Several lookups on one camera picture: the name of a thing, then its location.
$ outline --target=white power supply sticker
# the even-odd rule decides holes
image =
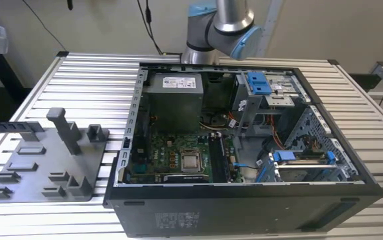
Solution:
[[[196,79],[193,77],[164,77],[163,78],[163,88],[171,89],[195,89]]]

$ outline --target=silver robot arm segment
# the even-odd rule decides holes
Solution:
[[[217,51],[232,59],[255,56],[261,27],[245,0],[216,0],[189,5],[184,64],[216,64]]]

